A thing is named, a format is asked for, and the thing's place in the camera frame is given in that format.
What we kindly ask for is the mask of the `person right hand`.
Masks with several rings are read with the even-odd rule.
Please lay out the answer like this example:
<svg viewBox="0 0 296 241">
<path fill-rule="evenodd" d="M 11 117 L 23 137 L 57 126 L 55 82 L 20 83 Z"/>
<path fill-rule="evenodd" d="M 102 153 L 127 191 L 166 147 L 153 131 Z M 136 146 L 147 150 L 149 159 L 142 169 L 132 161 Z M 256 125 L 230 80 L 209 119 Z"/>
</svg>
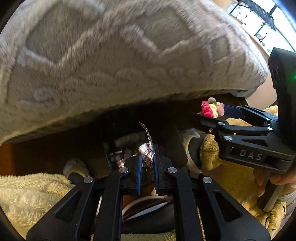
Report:
<svg viewBox="0 0 296 241">
<path fill-rule="evenodd" d="M 253 170 L 253 175 L 255 178 L 255 190 L 258 198 L 265 192 L 265 182 L 267 179 L 269 179 L 269 181 L 274 185 L 284 186 L 281 196 L 295 191 L 295 169 L 289 169 L 285 174 L 269 174 L 263 169 L 255 168 Z"/>
</svg>

